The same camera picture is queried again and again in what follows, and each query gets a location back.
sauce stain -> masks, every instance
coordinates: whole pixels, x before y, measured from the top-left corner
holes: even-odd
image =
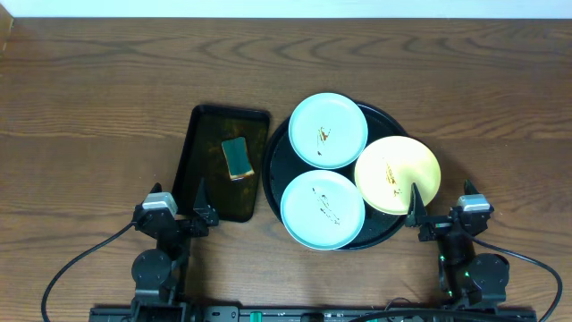
[[[397,184],[395,181],[395,177],[393,176],[393,171],[391,170],[390,164],[385,162],[385,180],[387,180],[388,184]]]
[[[314,192],[315,199],[320,204],[320,211],[322,211],[322,213],[324,213],[324,215],[327,216],[328,219],[330,219],[334,224],[340,225],[340,219],[330,209],[330,202],[328,201],[328,197],[326,197],[324,194],[319,195],[315,193],[314,188],[312,188],[312,191]]]
[[[325,128],[323,126],[318,129],[318,135],[315,141],[315,147],[317,149],[318,156],[322,155],[320,152],[320,143],[322,143],[322,146],[325,144],[325,141],[328,140],[331,131],[332,130],[328,130],[328,133],[326,134]]]

plate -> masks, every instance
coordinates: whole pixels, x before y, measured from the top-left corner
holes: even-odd
[[[321,93],[296,107],[288,134],[294,151],[306,163],[337,169],[355,161],[366,147],[367,122],[351,99]]]
[[[282,196],[282,222],[292,237],[315,250],[335,250],[353,241],[366,205],[348,178],[332,171],[299,175]]]
[[[421,193],[425,206],[441,183],[437,158],[418,140],[391,136],[371,143],[356,162],[354,178],[364,200],[391,215],[406,215],[411,184]]]

green sponge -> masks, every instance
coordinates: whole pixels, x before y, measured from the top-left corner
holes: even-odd
[[[248,159],[247,141],[242,138],[223,141],[226,165],[229,166],[231,180],[238,180],[254,174]]]

wood grain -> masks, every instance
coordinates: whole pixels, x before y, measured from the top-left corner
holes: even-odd
[[[271,112],[340,92],[379,106],[440,160],[445,211],[472,179],[495,206],[484,240],[572,284],[572,22],[21,19],[0,61],[0,320],[38,321],[68,260],[115,233],[154,182],[169,187],[199,103]],[[368,250],[294,242],[262,188],[255,216],[193,244],[188,294],[244,305],[438,301],[437,247],[401,229]],[[53,289],[55,321],[128,304],[130,231]],[[548,308],[555,282],[510,258],[508,305]],[[552,321],[572,318],[566,289]]]

black cable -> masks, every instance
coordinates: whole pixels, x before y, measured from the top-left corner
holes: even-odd
[[[396,309],[391,311],[377,312],[363,317],[354,318],[350,322],[367,322],[377,318],[394,317],[438,317],[438,318],[459,318],[470,321],[483,322],[516,322],[513,318],[503,318],[490,314],[477,313],[472,311],[452,310],[452,309]]]
[[[505,250],[501,247],[497,247],[497,246],[491,245],[489,243],[486,243],[484,241],[481,241],[479,239],[476,239],[475,237],[473,237],[470,233],[468,233],[462,227],[461,227],[461,231],[463,232],[463,234],[467,238],[469,238],[471,241],[473,241],[476,244],[479,244],[479,245],[486,247],[490,250],[495,250],[495,251],[501,252],[503,254],[507,254],[507,255],[516,257],[518,259],[522,259],[524,261],[527,261],[529,263],[535,264],[538,267],[542,267],[542,268],[546,269],[547,271],[551,272],[552,275],[554,275],[554,278],[556,278],[556,284],[557,284],[556,296],[554,297],[554,300],[552,301],[552,304],[550,305],[548,310],[546,310],[546,313],[544,313],[543,317],[540,320],[538,320],[538,322],[546,322],[546,320],[552,314],[554,309],[556,309],[556,306],[558,305],[558,302],[560,302],[560,298],[562,297],[562,288],[563,288],[562,279],[560,278],[560,275],[558,275],[558,273],[554,270],[554,268],[549,267],[548,265],[546,265],[546,264],[542,263],[541,261],[536,260],[534,258],[529,258],[528,256],[518,254],[517,252],[514,252],[512,250]]]
[[[384,310],[387,310],[387,309],[393,304],[393,302],[395,302],[395,301],[397,301],[397,300],[404,300],[404,301],[407,301],[407,302],[411,303],[411,301],[408,300],[408,299],[406,299],[406,298],[397,297],[397,298],[391,300],[389,303],[387,303],[387,306],[385,307]]]
[[[54,287],[55,282],[57,282],[57,280],[60,277],[62,277],[63,273],[65,273],[66,270],[68,270],[73,264],[77,263],[80,259],[86,257],[87,255],[91,254],[92,252],[94,252],[96,250],[99,250],[100,248],[104,247],[108,243],[116,240],[117,237],[123,235],[123,233],[127,232],[133,225],[134,225],[134,223],[129,223],[123,229],[121,229],[119,232],[117,232],[115,235],[109,237],[105,241],[100,242],[99,244],[90,248],[89,250],[82,252],[78,257],[70,260],[69,263],[67,263],[64,267],[62,267],[62,269],[60,269],[59,272],[57,272],[57,274],[54,276],[54,278],[52,278],[52,282],[50,282],[50,284],[47,286],[46,291],[44,292],[44,297],[42,297],[42,318],[44,319],[44,322],[50,322],[50,319],[47,317],[47,309],[46,309],[47,296],[50,294],[50,291],[52,291],[52,287]]]

